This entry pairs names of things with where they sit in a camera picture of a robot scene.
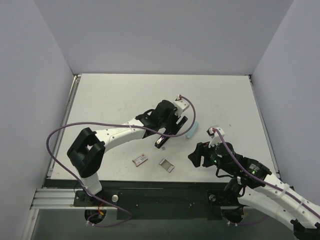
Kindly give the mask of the black stapler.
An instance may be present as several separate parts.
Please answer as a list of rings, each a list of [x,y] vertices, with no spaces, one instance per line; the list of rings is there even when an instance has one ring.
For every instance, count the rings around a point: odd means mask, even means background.
[[[157,149],[160,149],[163,147],[163,145],[170,139],[170,137],[168,136],[160,136],[156,142],[154,143],[154,146],[157,148]]]

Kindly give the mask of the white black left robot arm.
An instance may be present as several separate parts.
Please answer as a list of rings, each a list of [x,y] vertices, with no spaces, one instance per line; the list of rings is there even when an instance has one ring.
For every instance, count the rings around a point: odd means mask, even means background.
[[[133,140],[145,139],[164,129],[162,136],[168,139],[176,135],[188,119],[182,117],[190,104],[183,98],[171,102],[162,100],[156,108],[137,115],[130,121],[103,130],[93,131],[86,127],[80,131],[67,151],[67,156],[76,168],[85,190],[85,200],[92,206],[103,200],[102,185],[98,170],[104,154],[122,144]]]

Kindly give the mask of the light blue white stapler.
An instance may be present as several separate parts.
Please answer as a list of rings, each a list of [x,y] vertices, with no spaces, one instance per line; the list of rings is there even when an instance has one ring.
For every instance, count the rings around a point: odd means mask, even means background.
[[[196,133],[197,129],[198,129],[199,123],[197,121],[194,122],[192,128],[187,132],[187,134],[185,135],[185,138],[187,140],[190,140]]]

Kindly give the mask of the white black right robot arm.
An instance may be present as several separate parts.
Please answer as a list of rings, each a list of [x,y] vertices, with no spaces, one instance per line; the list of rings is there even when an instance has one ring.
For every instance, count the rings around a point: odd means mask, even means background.
[[[252,207],[284,224],[299,240],[320,238],[320,207],[295,192],[259,161],[235,153],[231,143],[200,142],[188,159],[198,168],[216,166],[230,181],[226,203]]]

